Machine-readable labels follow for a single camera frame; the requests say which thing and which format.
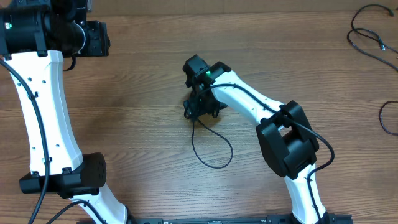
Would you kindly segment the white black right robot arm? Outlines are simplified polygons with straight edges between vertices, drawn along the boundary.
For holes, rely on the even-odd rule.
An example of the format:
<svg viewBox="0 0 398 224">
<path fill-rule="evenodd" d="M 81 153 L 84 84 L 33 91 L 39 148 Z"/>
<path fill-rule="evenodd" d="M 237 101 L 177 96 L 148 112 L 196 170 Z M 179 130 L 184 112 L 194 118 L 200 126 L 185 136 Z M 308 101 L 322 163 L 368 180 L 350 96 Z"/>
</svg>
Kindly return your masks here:
<svg viewBox="0 0 398 224">
<path fill-rule="evenodd" d="M 205 114 L 217 118 L 227 107 L 236 110 L 255 126 L 265 162 L 285 180 L 294 221 L 327 223 L 315 174 L 333 159 L 316 165 L 319 143 L 325 139 L 313 131 L 303 108 L 295 101 L 283 104 L 262 95 L 222 62 L 210 66 L 194 55 L 183 71 L 192 90 L 183 102 L 184 117 L 197 122 Z"/>
</svg>

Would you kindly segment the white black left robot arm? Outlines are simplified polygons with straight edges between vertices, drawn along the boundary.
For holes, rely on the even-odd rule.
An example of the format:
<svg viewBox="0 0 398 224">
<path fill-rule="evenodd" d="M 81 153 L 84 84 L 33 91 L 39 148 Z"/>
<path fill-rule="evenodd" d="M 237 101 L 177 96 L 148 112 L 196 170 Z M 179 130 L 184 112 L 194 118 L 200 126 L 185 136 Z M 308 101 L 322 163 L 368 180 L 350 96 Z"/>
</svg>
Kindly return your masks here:
<svg viewBox="0 0 398 224">
<path fill-rule="evenodd" d="M 106 184 L 106 162 L 75 140 L 63 86 L 64 60 L 106 57 L 106 24 L 89 21 L 90 0 L 20 0 L 1 9 L 1 65 L 15 83 L 30 145 L 24 194 L 56 193 L 93 223 L 134 223 Z"/>
</svg>

